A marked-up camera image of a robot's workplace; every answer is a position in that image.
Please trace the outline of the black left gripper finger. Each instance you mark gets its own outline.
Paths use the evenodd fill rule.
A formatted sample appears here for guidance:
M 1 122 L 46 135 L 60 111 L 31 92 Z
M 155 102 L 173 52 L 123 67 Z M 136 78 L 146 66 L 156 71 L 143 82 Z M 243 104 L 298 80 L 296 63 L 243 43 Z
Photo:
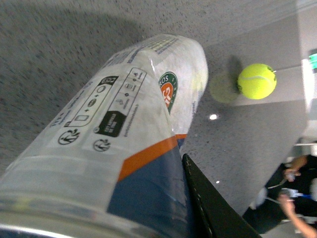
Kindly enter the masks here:
M 197 238 L 259 238 L 221 196 L 188 154 L 182 164 L 189 187 Z

